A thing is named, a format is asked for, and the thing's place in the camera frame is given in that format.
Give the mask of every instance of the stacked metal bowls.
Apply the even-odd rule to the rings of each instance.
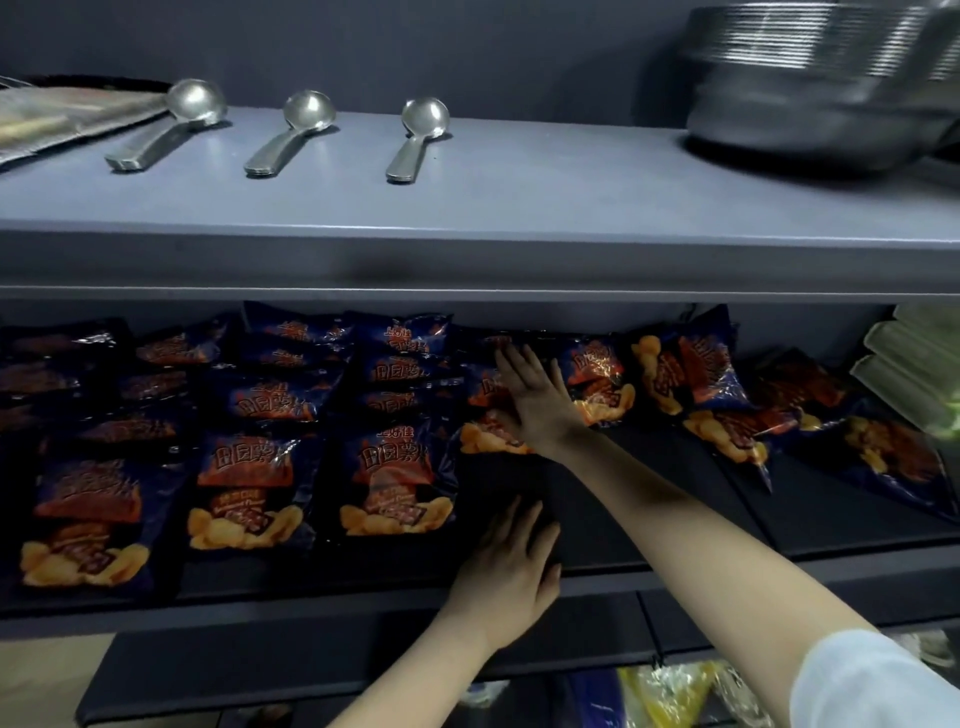
[[[881,171],[958,133],[960,2],[700,8],[684,51],[711,64],[687,120],[707,141]]]

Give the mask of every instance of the gray wall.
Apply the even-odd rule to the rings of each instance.
[[[0,74],[221,84],[238,106],[314,87],[393,113],[439,96],[457,116],[684,125],[675,43],[707,0],[6,0]]]

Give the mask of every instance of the metal spoon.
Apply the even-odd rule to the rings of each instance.
[[[243,165],[248,175],[272,177],[300,151],[306,137],[329,127],[337,110],[320,91],[298,91],[283,105],[290,129],[268,141]]]
[[[387,181],[414,182],[423,160],[424,143],[446,133],[450,112],[440,99],[428,97],[408,101],[400,119],[410,136],[387,167]]]
[[[177,149],[193,132],[215,126],[227,116],[224,94],[209,81],[178,81],[167,91],[166,102],[173,118],[161,120],[107,155],[107,164],[121,172],[142,172]]]

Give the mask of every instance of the gray shelf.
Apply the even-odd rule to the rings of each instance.
[[[700,158],[676,130],[454,119],[396,186],[399,120],[344,113],[279,177],[248,180],[282,120],[231,119],[142,174],[108,170],[118,137],[0,173],[0,296],[960,296],[948,162],[810,181]]]

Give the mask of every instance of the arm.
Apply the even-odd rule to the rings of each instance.
[[[556,361],[548,375],[529,348],[508,348],[497,353],[497,365],[517,417],[496,417],[584,482],[777,724],[789,725],[790,691],[806,653],[834,632],[874,629],[870,623],[773,549],[588,430]]]
[[[560,594],[560,566],[543,570],[555,523],[531,542],[542,504],[493,521],[460,569],[433,623],[330,728],[440,728],[493,653],[526,632]]]

